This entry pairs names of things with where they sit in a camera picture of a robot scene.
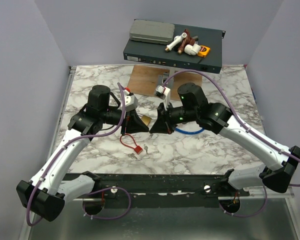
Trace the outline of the brass padlock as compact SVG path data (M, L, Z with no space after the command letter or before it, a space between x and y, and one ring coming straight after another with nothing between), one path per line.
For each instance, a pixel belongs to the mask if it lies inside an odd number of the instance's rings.
M148 126L150 124L150 122L152 121L152 118L150 116L147 116L147 115L139 115L141 121L146 125Z

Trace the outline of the blue cable lock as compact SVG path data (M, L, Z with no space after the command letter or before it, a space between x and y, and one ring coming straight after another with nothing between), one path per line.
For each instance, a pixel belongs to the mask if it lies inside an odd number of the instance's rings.
M196 130L196 131L187 131L187 130L183 130L183 129L180 129L180 128L175 128L175 131L178 132L178 133L181 133L181 134L184 134L184 135L197 135L197 134L200 134L204 131L203 128L199 129L199 130Z

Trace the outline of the wooden base board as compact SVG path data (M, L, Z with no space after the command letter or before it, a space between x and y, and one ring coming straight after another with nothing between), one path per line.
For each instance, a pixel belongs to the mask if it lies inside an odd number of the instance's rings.
M163 83L164 78L168 78L170 74L176 73L178 70L173 67L158 68L145 65L135 65L130 75L127 88L134 94L154 97L155 88ZM171 89L171 100L179 101L178 88L186 83L194 83L198 86L202 85L202 76L197 73L183 72L175 76L168 83Z

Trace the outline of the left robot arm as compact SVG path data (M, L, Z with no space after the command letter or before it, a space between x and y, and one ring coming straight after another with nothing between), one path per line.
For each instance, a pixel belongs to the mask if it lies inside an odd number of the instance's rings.
M16 191L26 208L26 222L30 227L38 224L31 221L31 213L52 222L67 202L82 195L94 198L104 191L101 178L89 171L63 182L74 160L94 138L107 137L118 129L124 134L149 131L136 112L136 96L121 84L118 88L120 99L115 98L108 86L93 86L87 103L71 117L55 152L29 181L18 183ZM116 106L110 105L111 98L115 98Z

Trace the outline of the white pvc elbow fitting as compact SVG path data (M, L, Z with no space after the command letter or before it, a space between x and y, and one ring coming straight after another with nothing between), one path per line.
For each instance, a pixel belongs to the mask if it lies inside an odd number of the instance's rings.
M187 44L184 47L184 52L190 56L196 56L200 52L201 48L202 47L196 43L193 45Z

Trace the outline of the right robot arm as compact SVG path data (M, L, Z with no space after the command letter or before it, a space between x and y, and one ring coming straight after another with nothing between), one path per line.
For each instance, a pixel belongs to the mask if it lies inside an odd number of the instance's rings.
M206 131L230 139L262 161L256 167L228 170L220 183L220 191L231 196L237 190L265 186L285 193L290 185L298 161L300 148L287 147L256 131L241 118L236 118L230 108L220 102L209 102L202 88L192 82L181 85L177 93L182 102L173 107L169 102L171 90L161 85L155 95L163 99L157 108L157 119L150 133L172 134L181 123L196 122Z

